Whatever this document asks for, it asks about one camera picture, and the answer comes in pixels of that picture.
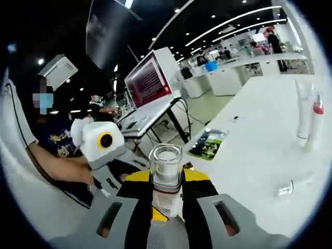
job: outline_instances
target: black ceiling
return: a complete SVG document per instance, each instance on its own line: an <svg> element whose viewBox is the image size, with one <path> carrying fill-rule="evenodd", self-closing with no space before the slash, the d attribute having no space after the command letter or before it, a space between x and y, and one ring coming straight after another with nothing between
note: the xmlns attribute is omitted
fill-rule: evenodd
<svg viewBox="0 0 332 249"><path fill-rule="evenodd" d="M181 8L187 0L134 0L132 11L142 18L141 21L134 18L126 9L112 0L114 20L121 15L128 15L129 21L125 26L118 28L119 42L114 44L115 53L109 58L109 62L101 72L93 65L85 55L86 24L88 20L91 0L49 0L49 1L6 1L12 22L7 24L7 44L16 44L17 52L12 59L10 72L12 78L26 84L29 76L40 70L37 58L45 58L46 62L54 56L64 53L78 67L79 73L70 84L65 85L61 92L62 102L67 108L76 109L75 104L69 100L75 97L77 100L85 100L91 93L108 93L112 90L111 79L115 65L119 65L120 78L124 78L136 65L136 60L128 49L140 59L148 53L148 47L152 38L157 36L165 24L175 15L174 10ZM212 40L219 37L215 30L204 38L193 43L189 47L185 45L193 38L199 36L212 27L229 20L235 16L262 7L271 6L270 0L195 0L166 28L153 49L174 46L173 51L178 51L175 58L180 55L190 57L191 48L212 44ZM238 19L232 25L240 24L245 27L257 22L273 20L272 10L261 11Z"/></svg>

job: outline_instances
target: laptop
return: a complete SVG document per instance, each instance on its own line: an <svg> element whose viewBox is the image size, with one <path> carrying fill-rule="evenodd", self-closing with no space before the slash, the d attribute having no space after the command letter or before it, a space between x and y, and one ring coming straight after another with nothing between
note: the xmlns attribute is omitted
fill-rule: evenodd
<svg viewBox="0 0 332 249"><path fill-rule="evenodd" d="M154 51L151 51L125 78L134 112L122 122L122 133L139 132L164 113L175 94L172 91Z"/></svg>

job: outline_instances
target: yellow camera ring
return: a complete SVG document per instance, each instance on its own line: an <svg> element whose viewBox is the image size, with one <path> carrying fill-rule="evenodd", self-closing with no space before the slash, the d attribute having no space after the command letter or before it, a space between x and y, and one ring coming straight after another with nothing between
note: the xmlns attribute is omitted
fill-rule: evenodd
<svg viewBox="0 0 332 249"><path fill-rule="evenodd" d="M102 133L98 136L98 147L108 149L113 143L112 134L109 132Z"/></svg>

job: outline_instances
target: floor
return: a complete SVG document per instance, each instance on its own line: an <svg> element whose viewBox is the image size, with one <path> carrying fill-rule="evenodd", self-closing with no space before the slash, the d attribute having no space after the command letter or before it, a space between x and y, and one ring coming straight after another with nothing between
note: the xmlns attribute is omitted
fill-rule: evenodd
<svg viewBox="0 0 332 249"><path fill-rule="evenodd" d="M216 96L211 89L199 98L187 99L189 115L194 118L193 124L191 125L191 136L193 137L201 131L204 127L202 123L212 120L232 98L233 96ZM184 142L179 136L171 140L170 143L174 145L184 145Z"/></svg>

